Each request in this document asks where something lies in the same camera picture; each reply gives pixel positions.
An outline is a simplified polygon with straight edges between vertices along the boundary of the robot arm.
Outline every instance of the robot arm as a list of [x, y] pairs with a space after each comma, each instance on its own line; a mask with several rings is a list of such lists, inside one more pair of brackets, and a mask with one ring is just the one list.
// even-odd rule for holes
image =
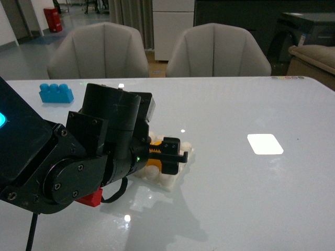
[[150, 145], [151, 93], [88, 84], [82, 109], [69, 112], [66, 127], [43, 120], [1, 78], [0, 101], [0, 199], [35, 214], [61, 211], [149, 158], [160, 159], [168, 174], [187, 162], [179, 139]]

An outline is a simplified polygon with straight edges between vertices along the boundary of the white chair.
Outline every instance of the white chair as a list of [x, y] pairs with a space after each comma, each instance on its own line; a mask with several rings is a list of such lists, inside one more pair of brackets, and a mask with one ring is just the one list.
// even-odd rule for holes
[[50, 79], [149, 77], [139, 31], [111, 22], [73, 30], [47, 70]]
[[252, 34], [205, 24], [185, 30], [167, 65], [167, 77], [270, 76], [271, 66]]

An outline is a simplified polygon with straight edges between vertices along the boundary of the glossy table surface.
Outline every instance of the glossy table surface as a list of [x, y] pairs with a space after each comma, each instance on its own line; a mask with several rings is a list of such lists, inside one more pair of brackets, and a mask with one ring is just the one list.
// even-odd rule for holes
[[[112, 204], [40, 215], [33, 250], [335, 250], [332, 90], [271, 77], [8, 83], [44, 119], [65, 124], [87, 82], [151, 92], [150, 130], [192, 143], [195, 154], [171, 192], [130, 177]], [[41, 83], [67, 83], [74, 102], [43, 104]], [[248, 134], [273, 134], [284, 152], [257, 155]], [[25, 250], [30, 219], [0, 201], [0, 250]]]

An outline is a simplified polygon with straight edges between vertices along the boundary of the blue lego brick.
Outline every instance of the blue lego brick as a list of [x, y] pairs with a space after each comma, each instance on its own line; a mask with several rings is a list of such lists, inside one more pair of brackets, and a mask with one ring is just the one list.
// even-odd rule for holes
[[67, 84], [41, 84], [40, 96], [43, 103], [71, 103], [73, 94]]

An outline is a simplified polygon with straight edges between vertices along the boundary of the curtain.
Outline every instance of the curtain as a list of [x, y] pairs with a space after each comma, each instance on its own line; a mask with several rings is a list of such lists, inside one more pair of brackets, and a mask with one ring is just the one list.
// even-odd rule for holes
[[138, 29], [145, 49], [154, 49], [152, 0], [109, 0], [110, 21]]

